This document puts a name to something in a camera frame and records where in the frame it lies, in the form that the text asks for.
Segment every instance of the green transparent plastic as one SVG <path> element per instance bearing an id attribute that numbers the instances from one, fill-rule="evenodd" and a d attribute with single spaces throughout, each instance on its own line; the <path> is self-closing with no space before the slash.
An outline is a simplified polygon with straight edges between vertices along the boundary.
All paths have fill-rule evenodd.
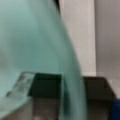
<path id="1" fill-rule="evenodd" d="M 0 0 L 0 97 L 21 72 L 62 74 L 59 120 L 86 120 L 78 66 L 51 0 Z"/>

